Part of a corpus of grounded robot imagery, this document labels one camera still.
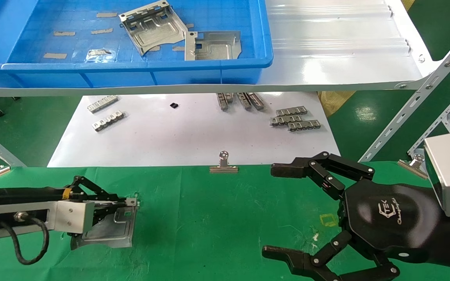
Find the robotic hand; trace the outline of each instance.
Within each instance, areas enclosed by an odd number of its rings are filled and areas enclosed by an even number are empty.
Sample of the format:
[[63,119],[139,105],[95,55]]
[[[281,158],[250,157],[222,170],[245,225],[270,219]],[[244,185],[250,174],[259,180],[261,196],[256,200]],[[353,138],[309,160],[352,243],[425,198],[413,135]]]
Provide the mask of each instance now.
[[[83,185],[94,194],[86,194]],[[84,176],[75,176],[70,185],[0,189],[0,238],[11,236],[18,261],[31,265],[48,250],[48,231],[64,231],[71,236],[70,247],[107,244],[131,247],[137,198],[109,194]],[[20,252],[17,235],[43,232],[43,247],[32,260]]]
[[[272,176],[308,177],[332,199],[340,201],[341,233],[313,256],[264,246],[263,257],[284,261],[292,274],[315,281],[390,281],[400,270],[389,258],[450,267],[450,153],[445,153],[446,147],[450,148],[450,135],[425,142],[433,189],[373,183],[373,168],[327,152],[295,158],[291,164],[273,164]],[[345,189],[328,170],[356,183]],[[336,275],[327,263],[347,245],[373,260],[377,267]]]

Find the white table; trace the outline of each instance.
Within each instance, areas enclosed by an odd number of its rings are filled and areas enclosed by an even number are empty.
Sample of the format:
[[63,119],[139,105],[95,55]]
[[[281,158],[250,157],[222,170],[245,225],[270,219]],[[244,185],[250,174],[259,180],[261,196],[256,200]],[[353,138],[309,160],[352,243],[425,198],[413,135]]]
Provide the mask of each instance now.
[[[291,162],[321,151],[339,155],[316,93],[258,94],[266,104],[262,112],[244,110],[237,98],[222,112],[216,94],[145,94],[120,96],[92,114],[86,107],[104,96],[84,96],[48,167],[215,165],[222,150],[237,165]],[[276,109],[299,105],[309,110],[305,120],[318,119],[322,128],[291,133],[269,126]],[[116,110],[127,117],[93,130],[92,123]]]

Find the metal connector strip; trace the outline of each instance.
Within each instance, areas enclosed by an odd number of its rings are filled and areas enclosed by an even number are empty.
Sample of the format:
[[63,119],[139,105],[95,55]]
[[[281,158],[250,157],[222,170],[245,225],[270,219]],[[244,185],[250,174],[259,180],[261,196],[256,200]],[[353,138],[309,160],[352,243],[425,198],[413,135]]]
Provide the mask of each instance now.
[[294,132],[297,130],[312,130],[312,129],[319,129],[320,123],[318,120],[309,120],[309,121],[299,121],[299,122],[292,122],[287,123],[288,130],[290,132]]
[[281,126],[292,122],[303,121],[300,115],[277,116],[270,118],[270,126]]
[[291,107],[291,108],[284,108],[282,110],[276,110],[275,113],[277,116],[287,116],[287,115],[305,115],[309,113],[306,107]]
[[229,103],[227,103],[227,98],[225,97],[224,93],[216,93],[216,98],[218,98],[218,105],[220,106],[221,110],[225,111],[229,108]]
[[105,107],[115,103],[118,100],[119,100],[118,96],[113,94],[111,96],[106,96],[105,98],[102,98],[99,101],[95,101],[91,105],[88,105],[87,108],[88,108],[89,112],[95,113],[95,112],[102,110]]
[[259,96],[255,92],[249,92],[248,97],[250,98],[250,101],[252,105],[257,110],[263,110],[265,108],[265,103],[259,98]]
[[251,109],[251,102],[248,98],[248,94],[245,92],[238,92],[237,96],[239,97],[239,101],[241,101],[241,104],[243,105],[245,110]]
[[123,119],[125,116],[126,116],[125,112],[121,112],[120,110],[118,110],[113,114],[109,115],[108,117],[91,124],[91,126],[95,131],[100,132],[101,130],[112,125],[113,123],[116,123],[117,121]]

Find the green floor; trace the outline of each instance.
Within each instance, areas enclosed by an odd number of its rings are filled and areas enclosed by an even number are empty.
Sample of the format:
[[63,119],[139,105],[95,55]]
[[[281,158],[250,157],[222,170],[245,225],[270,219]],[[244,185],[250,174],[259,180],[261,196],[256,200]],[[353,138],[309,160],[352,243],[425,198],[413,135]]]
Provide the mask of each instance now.
[[[416,0],[409,10],[432,57],[450,50],[450,1]],[[341,154],[358,160],[413,91],[359,91],[329,118]],[[58,144],[80,97],[0,98],[0,142],[27,165],[44,167]],[[405,152],[450,103],[450,74],[375,160],[405,158]]]

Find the black cable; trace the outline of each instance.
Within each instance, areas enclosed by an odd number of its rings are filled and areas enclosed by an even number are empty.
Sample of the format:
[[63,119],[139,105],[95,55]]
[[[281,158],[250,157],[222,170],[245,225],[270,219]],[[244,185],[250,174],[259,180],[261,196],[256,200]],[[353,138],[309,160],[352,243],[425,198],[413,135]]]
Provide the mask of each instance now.
[[2,221],[0,221],[0,226],[8,231],[11,240],[13,240],[15,255],[18,262],[23,265],[32,265],[33,263],[37,263],[39,260],[41,260],[41,258],[43,258],[43,256],[46,254],[46,251],[48,251],[48,245],[50,244],[50,233],[48,231],[48,228],[46,227],[46,224],[40,219],[36,219],[35,217],[30,217],[28,215],[23,215],[21,218],[26,222],[32,222],[33,224],[38,225],[43,231],[43,247],[41,247],[41,251],[39,252],[39,254],[32,260],[26,260],[25,258],[23,258],[22,252],[20,250],[20,243],[18,242],[18,238],[16,237],[16,233],[13,228]]

